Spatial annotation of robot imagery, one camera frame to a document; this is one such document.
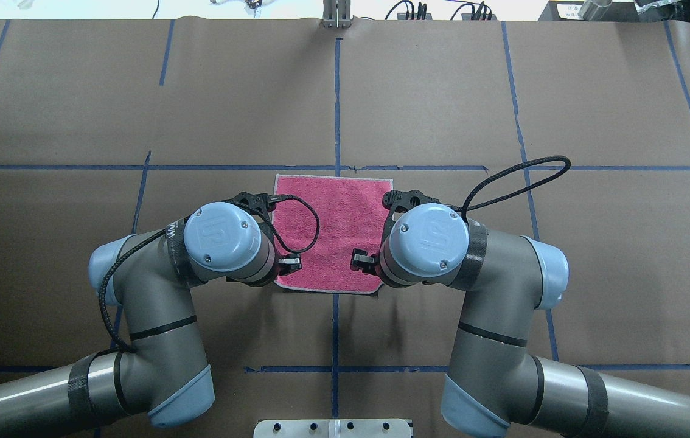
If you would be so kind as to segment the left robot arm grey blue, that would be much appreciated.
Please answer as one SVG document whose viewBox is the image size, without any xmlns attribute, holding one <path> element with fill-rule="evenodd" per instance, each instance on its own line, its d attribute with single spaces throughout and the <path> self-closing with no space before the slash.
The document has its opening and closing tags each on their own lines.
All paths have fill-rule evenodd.
<svg viewBox="0 0 690 438">
<path fill-rule="evenodd" d="M 209 280 L 261 287 L 302 267 L 268 214 L 289 195 L 240 192 L 156 232 L 97 248 L 89 279 L 115 347 L 0 384 L 0 437 L 56 437 L 145 413 L 165 429 L 214 402 L 192 288 Z"/>
</svg>

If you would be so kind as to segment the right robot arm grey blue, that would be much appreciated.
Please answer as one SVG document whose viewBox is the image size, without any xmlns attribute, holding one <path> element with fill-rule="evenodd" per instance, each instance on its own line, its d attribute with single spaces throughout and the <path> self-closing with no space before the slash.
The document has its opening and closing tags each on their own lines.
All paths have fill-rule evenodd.
<svg viewBox="0 0 690 438">
<path fill-rule="evenodd" d="M 690 396 L 529 354 L 532 314 L 557 304 L 570 267 L 556 247 L 490 230 L 418 194 L 383 203 L 378 252 L 351 268 L 390 287 L 465 292 L 441 413 L 473 437 L 514 423 L 565 437 L 690 437 Z"/>
</svg>

